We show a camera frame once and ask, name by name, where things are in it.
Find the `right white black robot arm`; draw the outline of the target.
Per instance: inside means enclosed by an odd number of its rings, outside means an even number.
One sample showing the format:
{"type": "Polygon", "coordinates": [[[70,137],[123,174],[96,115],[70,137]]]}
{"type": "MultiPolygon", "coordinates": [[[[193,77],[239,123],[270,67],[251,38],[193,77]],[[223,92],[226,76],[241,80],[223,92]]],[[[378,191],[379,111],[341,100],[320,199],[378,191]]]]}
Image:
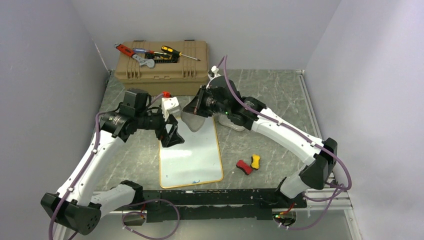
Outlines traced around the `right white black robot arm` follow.
{"type": "Polygon", "coordinates": [[[231,80],[219,76],[209,85],[202,85],[194,99],[182,110],[181,119],[192,132],[203,126],[206,118],[215,114],[227,117],[231,123],[261,134],[294,153],[303,168],[285,177],[277,187],[276,203],[289,207],[295,197],[308,189],[322,190],[336,161],[337,142],[307,134],[276,115],[263,102],[251,96],[241,96],[231,80]]]}

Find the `yellow bone shaped eraser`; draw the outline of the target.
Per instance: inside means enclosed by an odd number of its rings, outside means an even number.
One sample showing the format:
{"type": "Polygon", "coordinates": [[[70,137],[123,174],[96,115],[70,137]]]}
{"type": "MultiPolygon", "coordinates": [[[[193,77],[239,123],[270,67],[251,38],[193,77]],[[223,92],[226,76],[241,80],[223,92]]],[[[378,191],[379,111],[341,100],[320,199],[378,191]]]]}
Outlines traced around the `yellow bone shaped eraser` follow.
{"type": "Polygon", "coordinates": [[[254,170],[259,170],[260,169],[260,160],[261,160],[261,157],[259,155],[253,154],[251,156],[250,167],[254,170]]]}

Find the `yellow framed whiteboard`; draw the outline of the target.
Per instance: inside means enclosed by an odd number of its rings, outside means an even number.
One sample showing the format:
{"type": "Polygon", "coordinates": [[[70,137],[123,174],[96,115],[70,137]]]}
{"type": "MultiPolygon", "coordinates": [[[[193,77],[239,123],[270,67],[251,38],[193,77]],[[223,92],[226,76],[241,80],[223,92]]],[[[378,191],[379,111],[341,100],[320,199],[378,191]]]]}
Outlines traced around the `yellow framed whiteboard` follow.
{"type": "Polygon", "coordinates": [[[220,182],[224,171],[216,124],[207,118],[197,132],[177,118],[184,143],[159,147],[159,185],[163,189],[220,182]]]}

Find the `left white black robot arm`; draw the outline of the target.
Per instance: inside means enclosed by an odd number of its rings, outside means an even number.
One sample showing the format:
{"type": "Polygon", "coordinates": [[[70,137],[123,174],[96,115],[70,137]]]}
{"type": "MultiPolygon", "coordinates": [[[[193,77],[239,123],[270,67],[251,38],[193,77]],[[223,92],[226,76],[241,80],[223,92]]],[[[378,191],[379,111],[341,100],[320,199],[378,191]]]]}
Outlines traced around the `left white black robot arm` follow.
{"type": "Polygon", "coordinates": [[[93,139],[77,167],[56,192],[45,193],[40,201],[50,217],[48,237],[54,237],[54,224],[88,235],[110,212],[147,204],[143,187],[130,180],[101,194],[94,191],[115,152],[138,130],[154,131],[164,148],[184,143],[175,118],[180,110],[178,98],[168,92],[152,97],[131,88],[115,109],[97,113],[93,139]]]}

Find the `red bone shaped eraser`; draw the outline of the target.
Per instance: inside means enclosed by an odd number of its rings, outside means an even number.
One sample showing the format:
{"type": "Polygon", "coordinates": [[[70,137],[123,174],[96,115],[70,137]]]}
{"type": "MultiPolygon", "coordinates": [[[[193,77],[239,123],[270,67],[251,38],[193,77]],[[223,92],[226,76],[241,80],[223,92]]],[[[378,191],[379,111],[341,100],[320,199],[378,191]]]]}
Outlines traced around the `red bone shaped eraser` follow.
{"type": "Polygon", "coordinates": [[[240,169],[247,176],[253,172],[253,169],[251,168],[251,166],[241,159],[237,161],[236,167],[240,169]]]}

